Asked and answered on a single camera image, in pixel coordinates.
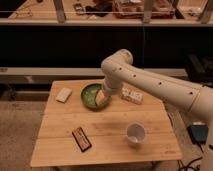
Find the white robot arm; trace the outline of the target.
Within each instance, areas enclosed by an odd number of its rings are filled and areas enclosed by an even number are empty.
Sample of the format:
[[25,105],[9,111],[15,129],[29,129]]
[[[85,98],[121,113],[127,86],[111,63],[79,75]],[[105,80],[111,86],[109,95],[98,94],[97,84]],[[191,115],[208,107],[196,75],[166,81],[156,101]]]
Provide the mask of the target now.
[[126,82],[196,115],[208,125],[208,136],[200,171],[213,171],[213,89],[198,83],[139,69],[132,63],[133,56],[126,49],[120,49],[102,61],[101,69],[105,75],[104,94],[107,96],[116,94]]

